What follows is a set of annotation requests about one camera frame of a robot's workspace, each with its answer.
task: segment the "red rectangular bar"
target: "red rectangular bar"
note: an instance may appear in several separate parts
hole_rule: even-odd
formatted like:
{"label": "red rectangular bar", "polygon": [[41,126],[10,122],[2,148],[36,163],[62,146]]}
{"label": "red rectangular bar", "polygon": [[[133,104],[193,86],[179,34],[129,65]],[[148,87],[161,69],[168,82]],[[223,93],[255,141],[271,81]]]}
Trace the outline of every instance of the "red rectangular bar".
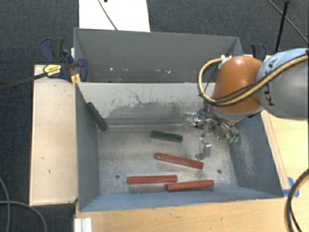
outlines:
{"label": "red rectangular bar", "polygon": [[167,184],[167,189],[168,191],[190,191],[203,188],[212,188],[213,186],[213,180],[198,180]]}
{"label": "red rectangular bar", "polygon": [[155,158],[157,160],[167,161],[167,162],[171,162],[171,163],[175,163],[175,164],[179,164],[179,165],[183,165],[183,166],[187,166],[191,168],[202,169],[204,167],[204,163],[201,161],[177,157],[177,156],[168,155],[164,153],[157,153]]}
{"label": "red rectangular bar", "polygon": [[152,176],[132,176],[126,179],[128,184],[148,184],[148,183],[164,183],[164,182],[176,182],[178,180],[177,175],[152,175]]}

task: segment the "blue clamp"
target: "blue clamp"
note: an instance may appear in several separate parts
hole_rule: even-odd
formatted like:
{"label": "blue clamp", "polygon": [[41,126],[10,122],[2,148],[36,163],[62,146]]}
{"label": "blue clamp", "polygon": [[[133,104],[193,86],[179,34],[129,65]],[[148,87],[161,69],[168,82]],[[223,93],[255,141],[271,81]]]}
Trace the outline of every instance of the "blue clamp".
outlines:
{"label": "blue clamp", "polygon": [[262,44],[251,44],[252,55],[254,58],[264,62],[266,59],[266,48]]}
{"label": "blue clamp", "polygon": [[46,38],[40,43],[40,52],[46,58],[48,63],[58,63],[61,65],[61,74],[57,78],[70,82],[71,76],[79,73],[81,81],[85,82],[88,75],[88,65],[85,58],[79,58],[74,63],[74,58],[68,50],[62,51],[62,38]]}

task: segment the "white paper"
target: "white paper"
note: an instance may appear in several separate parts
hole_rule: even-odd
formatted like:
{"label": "white paper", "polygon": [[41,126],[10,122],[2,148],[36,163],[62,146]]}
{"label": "white paper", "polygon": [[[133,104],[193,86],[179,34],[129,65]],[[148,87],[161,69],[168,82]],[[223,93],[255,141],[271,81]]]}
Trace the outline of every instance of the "white paper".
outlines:
{"label": "white paper", "polygon": [[[100,0],[118,30],[150,32],[146,0]],[[79,27],[113,30],[98,0],[79,0]]]}

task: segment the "gray bin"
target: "gray bin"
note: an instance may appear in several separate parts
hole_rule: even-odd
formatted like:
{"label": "gray bin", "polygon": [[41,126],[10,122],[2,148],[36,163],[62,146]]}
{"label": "gray bin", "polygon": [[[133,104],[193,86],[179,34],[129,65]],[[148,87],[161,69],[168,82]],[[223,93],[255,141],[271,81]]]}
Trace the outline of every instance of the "gray bin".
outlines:
{"label": "gray bin", "polygon": [[[202,131],[186,125],[184,113],[203,106],[197,73],[221,54],[242,55],[237,37],[75,29],[74,50],[89,65],[87,82],[76,87],[80,211],[283,196],[260,116],[237,124],[236,144],[209,135],[212,150],[202,170],[155,159],[157,152],[195,159]],[[108,130],[98,129],[87,102]],[[153,139],[155,130],[182,135],[183,141]],[[177,174],[178,182],[213,179],[215,186],[169,193],[164,184],[126,184],[129,176],[158,174]]]}

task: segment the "wooden table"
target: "wooden table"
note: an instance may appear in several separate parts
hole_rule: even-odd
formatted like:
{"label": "wooden table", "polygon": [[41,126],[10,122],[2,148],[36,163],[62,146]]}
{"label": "wooden table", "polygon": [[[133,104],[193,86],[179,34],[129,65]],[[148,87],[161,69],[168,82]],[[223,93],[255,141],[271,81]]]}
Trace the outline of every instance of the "wooden table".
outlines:
{"label": "wooden table", "polygon": [[[308,168],[308,124],[263,112],[272,147],[279,147],[287,175],[294,180]],[[104,212],[76,212],[92,218],[93,232],[283,232],[286,198]],[[309,231],[309,186],[294,199],[302,231]]]}

